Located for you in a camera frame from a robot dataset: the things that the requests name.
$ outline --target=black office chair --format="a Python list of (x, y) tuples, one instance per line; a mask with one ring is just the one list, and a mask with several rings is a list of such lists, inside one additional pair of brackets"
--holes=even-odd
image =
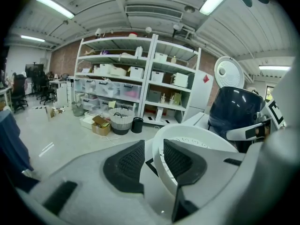
[(26, 78), (22, 74), (15, 76), (14, 89), (11, 96), (14, 112), (16, 112), (16, 110), (19, 108), (25, 110), (24, 106), (28, 106), (27, 101), (23, 99), (25, 97), (25, 79)]
[(48, 102), (48, 101), (53, 102), (55, 91), (54, 91), (54, 89), (49, 88), (49, 80), (48, 80), (48, 77), (46, 75), (43, 77), (43, 79), (41, 79), (39, 81), (39, 85), (40, 85), (40, 88), (42, 89), (41, 98), (45, 97), (39, 103), (41, 104), (41, 102), (44, 102), (44, 105), (45, 105), (46, 102)]

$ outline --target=concrete floor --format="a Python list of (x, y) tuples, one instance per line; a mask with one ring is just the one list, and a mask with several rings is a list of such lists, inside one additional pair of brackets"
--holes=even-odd
[[(49, 122), (38, 123), (30, 119), (28, 110), (39, 105), (36, 97), (28, 97), (29, 106), (25, 111), (18, 110), (15, 119), (21, 130), (20, 138), (29, 150), (30, 162), (35, 169), (33, 177), (43, 180), (54, 171), (72, 159), (89, 152), (106, 149), (121, 143), (148, 140), (154, 137), (158, 128), (152, 125), (144, 125), (140, 134), (129, 131), (126, 135), (116, 135), (110, 132), (108, 141), (91, 130), (80, 125), (80, 117), (75, 117), (72, 111), (65, 111), (62, 114), (51, 118)], [(43, 148), (50, 143), (54, 146), (45, 154), (39, 157)]]

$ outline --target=cardboard box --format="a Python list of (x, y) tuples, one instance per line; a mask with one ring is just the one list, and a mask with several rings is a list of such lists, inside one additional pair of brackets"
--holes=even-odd
[(93, 118), (94, 123), (92, 124), (92, 131), (101, 136), (106, 136), (111, 131), (111, 125), (109, 121), (101, 118), (100, 116), (96, 116)]
[(0, 102), (0, 111), (2, 111), (4, 107), (5, 107), (5, 102)]

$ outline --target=air vent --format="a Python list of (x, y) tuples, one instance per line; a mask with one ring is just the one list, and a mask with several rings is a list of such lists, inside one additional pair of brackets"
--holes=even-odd
[(182, 19), (182, 12), (157, 6), (145, 6), (145, 5), (130, 5), (125, 7), (125, 11), (128, 14), (153, 14), (153, 15), (163, 15), (169, 16), (176, 19)]

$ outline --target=shelf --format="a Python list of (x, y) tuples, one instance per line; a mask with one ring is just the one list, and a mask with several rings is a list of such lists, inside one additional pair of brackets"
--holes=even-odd
[(87, 45), (94, 50), (132, 50), (141, 46), (143, 52), (148, 52), (152, 38), (147, 37), (105, 37), (90, 41), (85, 41), (82, 45)]
[(75, 92), (89, 93), (89, 94), (96, 95), (98, 97), (112, 98), (112, 99), (117, 99), (117, 100), (123, 100), (123, 101), (132, 102), (132, 103), (140, 103), (139, 99), (131, 98), (131, 97), (127, 97), (127, 98), (121, 98), (120, 96), (108, 97), (108, 96), (104, 96), (104, 95), (97, 95), (96, 93), (92, 93), (92, 92), (85, 92), (85, 91), (79, 91), (79, 90), (74, 90), (74, 91)]
[(99, 75), (99, 74), (94, 74), (94, 73), (76, 73), (76, 76), (108, 77), (108, 78), (116, 78), (116, 79), (122, 79), (122, 80), (127, 80), (127, 81), (139, 82), (139, 83), (143, 82), (142, 78), (128, 77), (128, 76), (116, 76), (116, 75), (111, 75), (111, 74)]
[(163, 116), (161, 121), (155, 121), (155, 117), (156, 117), (155, 114), (150, 113), (150, 112), (145, 112), (143, 115), (143, 120), (145, 123), (161, 125), (161, 126), (166, 126), (169, 124), (178, 124), (178, 121), (174, 117), (171, 117), (171, 116)]
[(169, 57), (176, 56), (177, 59), (183, 61), (189, 61), (191, 58), (198, 55), (198, 51), (193, 51), (187, 47), (160, 40), (157, 41), (156, 52), (167, 54)]
[(152, 105), (152, 106), (157, 106), (157, 107), (164, 107), (164, 108), (169, 108), (169, 109), (174, 109), (174, 110), (179, 110), (179, 111), (186, 111), (187, 109), (184, 108), (181, 105), (170, 105), (169, 103), (154, 103), (154, 102), (149, 102), (145, 101), (145, 104)]
[(157, 86), (165, 87), (165, 88), (172, 88), (172, 89), (176, 89), (176, 90), (180, 90), (180, 91), (184, 91), (184, 92), (192, 92), (191, 89), (182, 88), (182, 87), (178, 87), (178, 86), (167, 84), (167, 83), (163, 83), (163, 82), (149, 81), (149, 84), (157, 85)]
[(144, 67), (147, 62), (147, 58), (145, 57), (136, 57), (121, 54), (89, 55), (81, 56), (78, 59), (85, 60), (91, 63), (115, 63), (139, 67)]
[(185, 67), (179, 64), (171, 63), (171, 62), (159, 62), (153, 60), (153, 68), (156, 70), (161, 70), (166, 73), (182, 73), (182, 74), (190, 74), (195, 73), (196, 70), (193, 70), (189, 67)]

